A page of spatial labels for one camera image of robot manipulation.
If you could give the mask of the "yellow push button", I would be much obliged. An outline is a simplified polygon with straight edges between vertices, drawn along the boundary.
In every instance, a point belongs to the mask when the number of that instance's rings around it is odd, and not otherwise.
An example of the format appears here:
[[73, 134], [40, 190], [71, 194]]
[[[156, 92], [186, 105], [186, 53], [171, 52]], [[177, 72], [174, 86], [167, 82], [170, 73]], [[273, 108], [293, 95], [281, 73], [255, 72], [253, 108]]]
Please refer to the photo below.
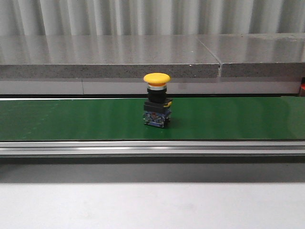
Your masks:
[[143, 106], [144, 124], [164, 128], [170, 122], [173, 101], [167, 97], [167, 83], [171, 77], [165, 73], [149, 73], [143, 80], [148, 84], [148, 99]]

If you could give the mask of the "green conveyor belt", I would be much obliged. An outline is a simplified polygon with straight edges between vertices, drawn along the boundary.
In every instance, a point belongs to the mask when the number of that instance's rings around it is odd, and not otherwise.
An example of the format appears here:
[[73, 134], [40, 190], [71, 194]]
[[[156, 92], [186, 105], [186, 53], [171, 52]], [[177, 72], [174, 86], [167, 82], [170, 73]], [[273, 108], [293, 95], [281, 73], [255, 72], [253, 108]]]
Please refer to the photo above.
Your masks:
[[175, 98], [164, 128], [142, 98], [4, 99], [1, 156], [303, 156], [301, 97]]

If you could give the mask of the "grey stone counter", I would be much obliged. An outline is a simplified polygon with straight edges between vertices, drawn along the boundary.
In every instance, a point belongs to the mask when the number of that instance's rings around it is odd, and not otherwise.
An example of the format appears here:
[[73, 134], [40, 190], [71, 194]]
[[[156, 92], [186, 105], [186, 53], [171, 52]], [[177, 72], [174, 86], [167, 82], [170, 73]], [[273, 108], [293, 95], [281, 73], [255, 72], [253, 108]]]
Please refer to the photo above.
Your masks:
[[33, 35], [0, 39], [1, 95], [146, 93], [148, 73], [177, 95], [299, 95], [305, 35]]

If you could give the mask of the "red plastic tray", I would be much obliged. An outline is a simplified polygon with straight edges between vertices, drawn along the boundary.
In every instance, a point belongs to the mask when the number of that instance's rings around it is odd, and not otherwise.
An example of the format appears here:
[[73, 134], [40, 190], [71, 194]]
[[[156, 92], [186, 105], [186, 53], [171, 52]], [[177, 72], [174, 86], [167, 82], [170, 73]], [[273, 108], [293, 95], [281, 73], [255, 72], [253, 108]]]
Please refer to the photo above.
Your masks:
[[305, 78], [303, 77], [301, 80], [301, 85], [299, 89], [299, 96], [300, 97], [305, 97]]

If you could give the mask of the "white pleated curtain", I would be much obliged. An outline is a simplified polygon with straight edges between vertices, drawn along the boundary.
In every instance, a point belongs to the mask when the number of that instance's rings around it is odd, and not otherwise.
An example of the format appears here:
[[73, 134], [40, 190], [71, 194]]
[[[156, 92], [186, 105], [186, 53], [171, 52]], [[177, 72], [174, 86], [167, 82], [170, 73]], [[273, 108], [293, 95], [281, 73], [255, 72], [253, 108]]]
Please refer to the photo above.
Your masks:
[[304, 32], [302, 0], [3, 0], [1, 35]]

